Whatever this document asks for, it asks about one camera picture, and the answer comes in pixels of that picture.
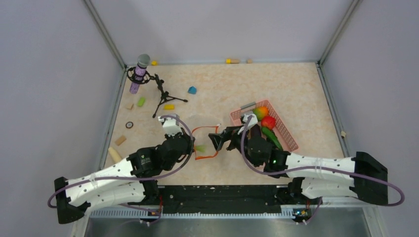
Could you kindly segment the clear orange zip bag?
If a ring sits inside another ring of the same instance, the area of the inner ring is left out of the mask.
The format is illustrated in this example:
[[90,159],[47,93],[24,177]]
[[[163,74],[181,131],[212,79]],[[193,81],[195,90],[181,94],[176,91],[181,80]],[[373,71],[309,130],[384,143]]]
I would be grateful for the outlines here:
[[218,133],[221,131],[222,120],[215,116],[204,114],[193,114],[186,117],[186,124],[190,128],[196,145],[206,145],[205,153],[198,153],[194,151],[194,160],[203,161],[213,159],[218,155],[210,138],[209,133]]

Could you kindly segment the pink plastic basket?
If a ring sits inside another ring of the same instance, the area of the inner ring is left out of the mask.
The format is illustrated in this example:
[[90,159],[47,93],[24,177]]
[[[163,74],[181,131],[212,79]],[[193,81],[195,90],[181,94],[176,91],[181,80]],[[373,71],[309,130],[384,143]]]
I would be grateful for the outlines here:
[[299,145],[297,141],[294,139],[293,135],[291,134],[290,130],[285,125],[283,119],[279,115],[279,113],[274,109],[273,105],[270,103],[269,100],[260,100],[256,102],[251,102],[246,105],[241,106],[238,109],[233,110],[230,113],[230,119],[233,125],[238,126],[241,125],[241,116],[246,114],[247,112],[251,112],[253,109],[257,107],[265,106],[269,110],[269,115],[275,118],[276,125],[273,128],[274,133],[278,137],[278,140],[284,150],[289,152],[296,152],[299,149]]

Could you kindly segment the toy purple eggplant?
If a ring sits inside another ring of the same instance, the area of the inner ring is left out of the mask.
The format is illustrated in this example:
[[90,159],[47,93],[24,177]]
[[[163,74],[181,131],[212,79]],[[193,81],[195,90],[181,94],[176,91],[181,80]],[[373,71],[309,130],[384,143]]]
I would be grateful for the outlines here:
[[251,129],[250,129],[250,138],[253,137],[261,137],[262,133],[261,133],[261,128],[258,124],[255,124]]

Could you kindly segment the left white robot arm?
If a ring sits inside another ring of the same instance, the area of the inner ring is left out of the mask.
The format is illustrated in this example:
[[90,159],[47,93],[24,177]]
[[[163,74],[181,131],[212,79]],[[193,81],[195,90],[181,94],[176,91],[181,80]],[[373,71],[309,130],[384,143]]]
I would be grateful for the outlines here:
[[116,164],[76,179],[54,180],[55,193],[47,204],[56,209],[59,224],[75,222],[93,210],[128,202],[153,204],[157,180],[167,177],[176,163],[185,165],[195,139],[185,133],[165,136],[162,144],[140,148]]

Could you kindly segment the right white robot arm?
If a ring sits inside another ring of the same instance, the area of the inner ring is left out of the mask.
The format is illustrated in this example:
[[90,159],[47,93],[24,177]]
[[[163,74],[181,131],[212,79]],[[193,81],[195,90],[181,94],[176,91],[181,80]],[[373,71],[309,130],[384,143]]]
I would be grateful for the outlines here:
[[348,158],[315,158],[285,151],[276,134],[254,125],[244,132],[243,126],[231,126],[208,137],[220,151],[244,153],[254,167],[263,166],[262,173],[273,178],[291,178],[290,198],[295,203],[319,197],[354,197],[375,205],[388,205],[388,170],[366,152]]

